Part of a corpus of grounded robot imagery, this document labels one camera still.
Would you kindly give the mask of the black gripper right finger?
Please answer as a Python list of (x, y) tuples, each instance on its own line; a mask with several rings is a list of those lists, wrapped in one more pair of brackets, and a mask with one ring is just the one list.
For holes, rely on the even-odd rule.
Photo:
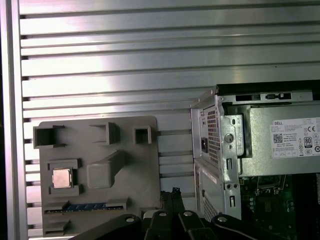
[(180, 188), (172, 189), (172, 205), (187, 240), (282, 240), (283, 237), (230, 215), (219, 213), (211, 220), (186, 210)]

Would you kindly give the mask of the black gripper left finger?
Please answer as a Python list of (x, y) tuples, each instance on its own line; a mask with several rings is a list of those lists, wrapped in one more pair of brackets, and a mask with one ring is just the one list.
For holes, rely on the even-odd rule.
[(123, 214), (86, 230), (76, 240), (170, 240), (172, 237), (175, 189), (160, 193), (160, 206), (150, 218)]

